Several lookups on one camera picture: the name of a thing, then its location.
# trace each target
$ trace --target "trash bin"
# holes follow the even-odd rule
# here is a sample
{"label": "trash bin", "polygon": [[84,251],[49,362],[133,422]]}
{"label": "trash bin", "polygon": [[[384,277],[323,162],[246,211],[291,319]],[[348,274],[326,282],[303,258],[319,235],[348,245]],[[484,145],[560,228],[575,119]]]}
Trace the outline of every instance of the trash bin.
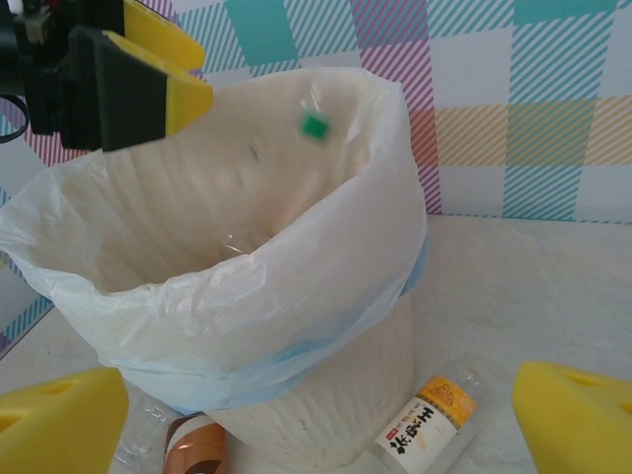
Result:
{"label": "trash bin", "polygon": [[426,233],[401,86],[359,69],[221,89],[181,133],[47,169],[0,209],[0,250],[102,363],[298,470],[353,461],[409,397],[396,303]]}

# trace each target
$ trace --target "checkered pattern background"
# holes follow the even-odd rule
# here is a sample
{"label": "checkered pattern background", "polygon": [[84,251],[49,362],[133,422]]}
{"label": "checkered pattern background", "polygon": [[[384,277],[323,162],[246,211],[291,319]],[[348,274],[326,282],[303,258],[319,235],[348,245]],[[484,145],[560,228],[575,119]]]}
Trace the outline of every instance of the checkered pattern background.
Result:
{"label": "checkered pattern background", "polygon": [[[401,82],[430,213],[632,223],[632,0],[145,3],[205,47],[217,88],[310,66]],[[0,203],[75,156],[31,133],[3,145]],[[1,354],[50,303],[6,258],[0,298]]]}

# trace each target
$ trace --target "trash bag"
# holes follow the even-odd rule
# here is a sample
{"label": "trash bag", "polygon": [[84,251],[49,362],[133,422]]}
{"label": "trash bag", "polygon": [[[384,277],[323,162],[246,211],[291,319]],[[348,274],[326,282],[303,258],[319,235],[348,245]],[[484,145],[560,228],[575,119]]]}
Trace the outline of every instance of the trash bag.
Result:
{"label": "trash bag", "polygon": [[221,89],[181,133],[46,169],[0,210],[0,250],[100,361],[189,411],[291,391],[395,305],[426,233],[401,86],[359,69]]}

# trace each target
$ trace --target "white trash can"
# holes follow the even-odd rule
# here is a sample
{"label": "white trash can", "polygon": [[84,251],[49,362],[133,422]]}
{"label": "white trash can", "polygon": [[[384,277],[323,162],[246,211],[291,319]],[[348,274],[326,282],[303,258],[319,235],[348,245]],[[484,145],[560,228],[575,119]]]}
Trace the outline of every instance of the white trash can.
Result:
{"label": "white trash can", "polygon": [[323,471],[354,462],[413,396],[410,295],[293,392],[208,414],[270,463]]}

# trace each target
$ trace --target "plastic bottle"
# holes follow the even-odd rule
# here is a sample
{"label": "plastic bottle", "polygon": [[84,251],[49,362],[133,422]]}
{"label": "plastic bottle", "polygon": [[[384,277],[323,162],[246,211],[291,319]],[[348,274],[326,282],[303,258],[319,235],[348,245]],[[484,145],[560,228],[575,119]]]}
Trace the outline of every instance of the plastic bottle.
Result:
{"label": "plastic bottle", "polygon": [[137,474],[160,474],[167,431],[182,415],[130,383],[125,385],[129,414],[115,458]]}
{"label": "plastic bottle", "polygon": [[369,449],[392,474],[444,474],[479,432],[488,385],[466,365],[445,364]]}

